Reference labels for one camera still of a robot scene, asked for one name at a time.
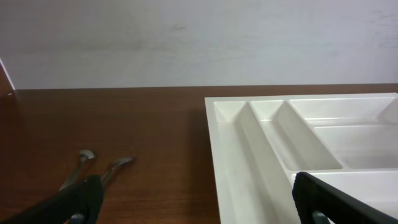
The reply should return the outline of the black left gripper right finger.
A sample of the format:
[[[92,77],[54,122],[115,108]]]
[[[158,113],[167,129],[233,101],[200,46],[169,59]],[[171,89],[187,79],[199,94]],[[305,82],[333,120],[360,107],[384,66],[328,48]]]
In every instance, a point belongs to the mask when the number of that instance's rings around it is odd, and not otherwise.
[[[307,172],[296,174],[292,196],[302,224],[397,224],[396,218],[366,205]]]

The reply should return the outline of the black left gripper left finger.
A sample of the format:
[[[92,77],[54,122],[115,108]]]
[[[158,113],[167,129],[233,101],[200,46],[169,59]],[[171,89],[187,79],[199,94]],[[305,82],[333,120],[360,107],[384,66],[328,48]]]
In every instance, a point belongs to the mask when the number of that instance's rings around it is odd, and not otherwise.
[[[3,223],[65,223],[73,215],[83,215],[83,223],[95,224],[104,199],[99,175],[90,175],[57,194],[18,213]]]

